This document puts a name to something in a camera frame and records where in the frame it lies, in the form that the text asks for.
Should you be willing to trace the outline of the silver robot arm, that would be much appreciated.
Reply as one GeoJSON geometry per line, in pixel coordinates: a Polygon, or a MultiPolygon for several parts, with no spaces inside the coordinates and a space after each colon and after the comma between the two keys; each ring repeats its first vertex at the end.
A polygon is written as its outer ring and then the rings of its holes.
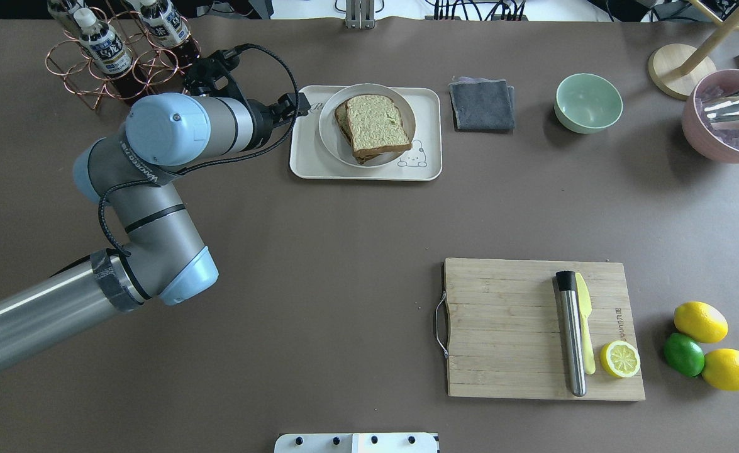
{"type": "Polygon", "coordinates": [[[77,158],[74,180],[97,204],[109,249],[0,301],[0,372],[158,298],[174,306],[216,283],[219,271],[175,181],[203,167],[272,151],[277,127],[294,127],[311,103],[292,90],[272,105],[243,94],[232,71],[246,43],[191,64],[184,94],[133,104],[119,130],[77,158]]]}

